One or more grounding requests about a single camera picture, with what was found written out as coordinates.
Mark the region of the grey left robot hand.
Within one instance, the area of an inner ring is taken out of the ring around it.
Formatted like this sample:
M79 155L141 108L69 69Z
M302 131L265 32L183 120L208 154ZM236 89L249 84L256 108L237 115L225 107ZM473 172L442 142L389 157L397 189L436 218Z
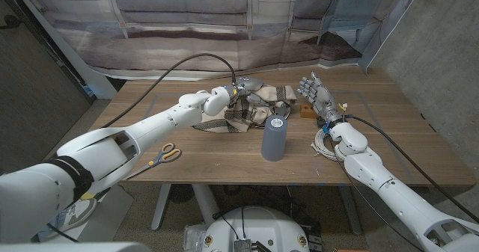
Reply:
M227 85L227 90L230 101L228 107L231 108L238 101L246 100L253 106L266 106L270 105L265 99L261 99L255 91L259 91L264 86L264 82L254 77L239 77L235 82Z

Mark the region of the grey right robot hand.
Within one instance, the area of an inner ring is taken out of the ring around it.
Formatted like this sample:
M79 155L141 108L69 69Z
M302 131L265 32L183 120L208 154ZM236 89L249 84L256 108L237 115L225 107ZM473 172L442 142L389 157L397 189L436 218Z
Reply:
M308 99L313 105L313 110L327 123L341 122L343 120L338 113L333 96L322 84L315 72L311 72L310 78L302 78L297 91Z

